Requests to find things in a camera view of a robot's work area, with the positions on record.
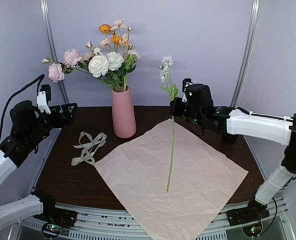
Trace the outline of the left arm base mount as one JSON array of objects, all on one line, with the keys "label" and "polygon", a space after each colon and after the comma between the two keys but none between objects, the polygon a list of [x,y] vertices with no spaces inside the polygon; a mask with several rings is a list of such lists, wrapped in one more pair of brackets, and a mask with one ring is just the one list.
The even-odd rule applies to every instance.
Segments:
[{"label": "left arm base mount", "polygon": [[43,213],[35,215],[34,218],[44,221],[41,227],[41,233],[44,237],[52,240],[58,237],[63,231],[74,227],[77,212],[56,207],[53,216],[47,216]]}]

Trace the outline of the cream ribbon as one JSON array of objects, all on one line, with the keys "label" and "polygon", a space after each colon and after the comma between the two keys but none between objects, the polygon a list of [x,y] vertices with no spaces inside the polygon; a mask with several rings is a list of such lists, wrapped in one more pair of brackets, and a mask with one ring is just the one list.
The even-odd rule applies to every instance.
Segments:
[{"label": "cream ribbon", "polygon": [[[89,142],[81,143],[83,137],[87,137]],[[82,131],[79,136],[79,145],[74,145],[75,149],[81,149],[80,157],[74,157],[71,160],[72,166],[77,166],[78,164],[85,162],[91,166],[95,166],[94,155],[99,148],[105,145],[107,135],[103,132],[99,133],[95,138],[93,138],[89,133]]]}]

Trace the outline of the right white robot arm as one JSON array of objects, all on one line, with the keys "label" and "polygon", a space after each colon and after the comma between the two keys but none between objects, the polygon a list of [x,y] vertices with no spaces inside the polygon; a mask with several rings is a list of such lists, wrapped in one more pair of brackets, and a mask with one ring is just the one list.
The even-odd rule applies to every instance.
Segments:
[{"label": "right white robot arm", "polygon": [[202,131],[221,134],[226,142],[234,143],[238,136],[248,136],[279,143],[286,147],[277,169],[256,191],[244,209],[244,217],[254,221],[263,213],[275,195],[296,178],[296,114],[272,116],[247,111],[241,107],[214,106],[210,88],[191,79],[183,80],[183,97],[178,88],[170,89],[170,114],[198,125]]}]

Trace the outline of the peach rose flower stem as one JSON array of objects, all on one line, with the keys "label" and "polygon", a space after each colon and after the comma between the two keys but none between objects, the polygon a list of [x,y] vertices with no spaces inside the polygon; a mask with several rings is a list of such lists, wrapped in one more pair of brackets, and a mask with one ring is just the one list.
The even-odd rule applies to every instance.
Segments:
[{"label": "peach rose flower stem", "polygon": [[82,56],[81,62],[90,61],[95,56],[101,56],[102,50],[99,47],[94,47],[92,42],[88,41],[85,45],[88,52],[85,52]]}]

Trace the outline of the pink wrapping paper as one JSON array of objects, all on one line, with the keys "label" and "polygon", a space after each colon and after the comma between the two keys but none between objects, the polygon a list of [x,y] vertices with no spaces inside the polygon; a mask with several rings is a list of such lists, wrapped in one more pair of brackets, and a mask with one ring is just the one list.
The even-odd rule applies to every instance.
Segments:
[{"label": "pink wrapping paper", "polygon": [[193,240],[226,205],[247,171],[179,124],[170,190],[171,120],[119,145],[95,168],[154,240]]}]

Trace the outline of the lilac carnation flower stem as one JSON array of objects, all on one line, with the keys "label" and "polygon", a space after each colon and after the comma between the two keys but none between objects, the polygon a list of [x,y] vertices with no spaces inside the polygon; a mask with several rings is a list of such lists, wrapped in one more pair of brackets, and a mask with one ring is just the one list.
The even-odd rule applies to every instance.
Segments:
[{"label": "lilac carnation flower stem", "polygon": [[42,63],[48,65],[48,78],[54,83],[58,83],[63,81],[66,75],[73,72],[86,73],[92,76],[88,69],[90,61],[81,62],[82,56],[80,50],[73,48],[64,53],[62,62],[56,62],[50,57],[45,57],[42,59]]}]

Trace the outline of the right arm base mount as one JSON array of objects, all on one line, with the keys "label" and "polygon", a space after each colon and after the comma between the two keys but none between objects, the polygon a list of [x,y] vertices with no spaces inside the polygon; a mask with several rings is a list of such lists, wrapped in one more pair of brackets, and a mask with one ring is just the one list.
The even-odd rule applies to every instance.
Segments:
[{"label": "right arm base mount", "polygon": [[257,238],[263,233],[262,220],[270,216],[268,210],[258,211],[243,207],[227,211],[227,219],[231,227],[240,225],[243,233],[250,238]]}]

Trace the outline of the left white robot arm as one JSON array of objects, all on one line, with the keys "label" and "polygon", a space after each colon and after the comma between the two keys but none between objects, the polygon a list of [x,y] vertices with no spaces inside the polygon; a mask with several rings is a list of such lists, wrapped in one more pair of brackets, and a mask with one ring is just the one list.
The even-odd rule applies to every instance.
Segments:
[{"label": "left white robot arm", "polygon": [[[52,129],[73,123],[77,104],[56,105],[49,110],[49,113],[39,110],[29,100],[16,104],[10,110],[11,132],[0,144],[0,186],[31,152],[38,151],[38,145]],[[42,216],[49,222],[55,222],[60,217],[59,213],[54,197],[37,190],[23,199],[0,206],[0,232],[31,216]]]}]

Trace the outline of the orange flower stem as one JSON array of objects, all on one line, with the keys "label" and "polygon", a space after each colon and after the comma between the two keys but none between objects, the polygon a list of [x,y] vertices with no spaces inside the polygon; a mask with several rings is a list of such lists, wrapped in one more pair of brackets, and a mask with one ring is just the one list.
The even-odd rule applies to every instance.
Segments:
[{"label": "orange flower stem", "polygon": [[121,46],[121,36],[115,33],[118,25],[102,24],[99,31],[104,34],[104,38],[100,41],[100,47],[105,49],[104,53],[108,59],[108,72],[103,76],[104,82],[115,92],[122,92],[123,77],[119,70],[123,65],[124,58],[119,54]]}]

